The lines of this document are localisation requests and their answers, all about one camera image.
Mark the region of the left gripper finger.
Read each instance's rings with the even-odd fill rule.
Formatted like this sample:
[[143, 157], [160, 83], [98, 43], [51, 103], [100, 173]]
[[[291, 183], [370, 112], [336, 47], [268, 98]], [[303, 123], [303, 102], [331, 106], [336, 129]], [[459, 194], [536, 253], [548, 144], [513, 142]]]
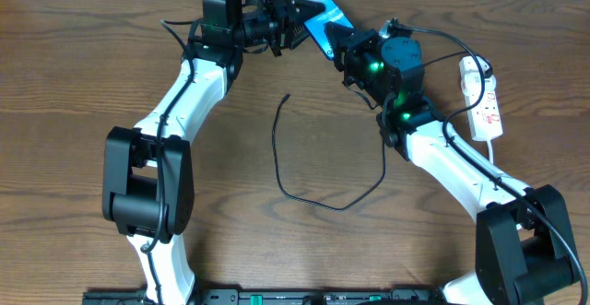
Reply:
[[289, 49], [296, 49], [302, 42], [309, 37], [309, 32], [303, 24], [293, 26], [289, 30]]
[[310, 0], [284, 0], [286, 2], [287, 18], [290, 24], [303, 24], [307, 20], [323, 13], [323, 3]]

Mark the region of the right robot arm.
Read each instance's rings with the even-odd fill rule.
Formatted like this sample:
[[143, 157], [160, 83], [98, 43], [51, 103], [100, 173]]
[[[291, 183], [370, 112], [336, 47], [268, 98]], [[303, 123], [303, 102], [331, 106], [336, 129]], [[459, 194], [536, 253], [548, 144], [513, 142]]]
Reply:
[[553, 292], [589, 287], [563, 196], [532, 188], [497, 168], [454, 130], [425, 95], [424, 65], [414, 28], [396, 20], [383, 30], [325, 26], [344, 83], [357, 85], [381, 108], [384, 143], [427, 171], [476, 223], [473, 272], [445, 283], [449, 304], [540, 304]]

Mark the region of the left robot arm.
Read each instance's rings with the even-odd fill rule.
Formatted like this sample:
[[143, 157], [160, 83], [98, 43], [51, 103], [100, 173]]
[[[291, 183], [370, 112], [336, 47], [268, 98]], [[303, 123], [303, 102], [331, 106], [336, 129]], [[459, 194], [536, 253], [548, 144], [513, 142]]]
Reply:
[[246, 54], [279, 56], [308, 37], [306, 21], [325, 11], [313, 0], [202, 0], [203, 15], [160, 24], [179, 43], [179, 75], [157, 107], [132, 128], [105, 140], [102, 214], [139, 257], [143, 291], [83, 297], [98, 304], [195, 304], [197, 286], [183, 232], [193, 212], [192, 143], [229, 92]]

